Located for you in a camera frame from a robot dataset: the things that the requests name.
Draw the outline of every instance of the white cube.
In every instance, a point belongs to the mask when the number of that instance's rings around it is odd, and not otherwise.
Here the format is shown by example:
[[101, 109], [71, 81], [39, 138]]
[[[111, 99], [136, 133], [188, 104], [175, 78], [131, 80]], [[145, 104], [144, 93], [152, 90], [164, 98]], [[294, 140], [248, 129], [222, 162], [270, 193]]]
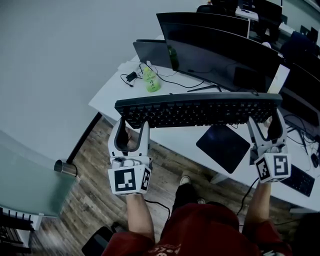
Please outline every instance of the white cube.
[[147, 193], [151, 170], [140, 164], [130, 167], [108, 169], [113, 194], [137, 195]]
[[254, 161], [261, 183], [280, 182], [291, 176], [291, 155], [265, 153]]

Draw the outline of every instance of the red shirt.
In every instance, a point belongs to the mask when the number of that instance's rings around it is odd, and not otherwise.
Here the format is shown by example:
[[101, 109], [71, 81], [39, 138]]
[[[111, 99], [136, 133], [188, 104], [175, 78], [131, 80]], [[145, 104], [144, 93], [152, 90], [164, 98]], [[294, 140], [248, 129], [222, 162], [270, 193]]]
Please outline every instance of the red shirt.
[[172, 214], [157, 244], [134, 232], [116, 233], [102, 256], [258, 256], [270, 251], [292, 255], [270, 221], [246, 226], [241, 234], [228, 208], [188, 203]]

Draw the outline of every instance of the mouse pad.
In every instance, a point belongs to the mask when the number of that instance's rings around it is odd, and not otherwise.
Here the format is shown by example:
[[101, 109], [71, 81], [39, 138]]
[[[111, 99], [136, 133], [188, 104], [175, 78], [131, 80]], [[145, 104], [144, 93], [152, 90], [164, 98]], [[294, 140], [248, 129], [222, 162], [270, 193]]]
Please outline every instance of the mouse pad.
[[196, 146], [232, 174], [244, 158], [250, 143], [225, 125], [211, 126]]

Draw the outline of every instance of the metal cylinder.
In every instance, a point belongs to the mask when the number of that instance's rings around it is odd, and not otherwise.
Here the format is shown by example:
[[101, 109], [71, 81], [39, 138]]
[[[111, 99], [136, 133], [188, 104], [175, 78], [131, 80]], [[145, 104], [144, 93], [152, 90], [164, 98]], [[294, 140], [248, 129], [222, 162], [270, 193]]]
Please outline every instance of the metal cylinder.
[[56, 172], [68, 174], [75, 177], [78, 175], [78, 169], [73, 163], [69, 164], [66, 162], [62, 162], [61, 160], [55, 162], [54, 170]]

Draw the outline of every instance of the white shoe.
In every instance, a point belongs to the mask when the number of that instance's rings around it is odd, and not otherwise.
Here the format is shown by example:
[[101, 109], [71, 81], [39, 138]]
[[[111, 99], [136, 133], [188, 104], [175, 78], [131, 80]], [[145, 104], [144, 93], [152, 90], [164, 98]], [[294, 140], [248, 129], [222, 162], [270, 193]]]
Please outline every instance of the white shoe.
[[205, 204], [206, 204], [206, 201], [205, 201], [203, 198], [199, 198], [199, 199], [198, 199], [198, 204], [200, 204], [200, 205], [205, 205]]
[[180, 185], [183, 185], [183, 184], [191, 184], [191, 179], [189, 176], [183, 176], [180, 180]]

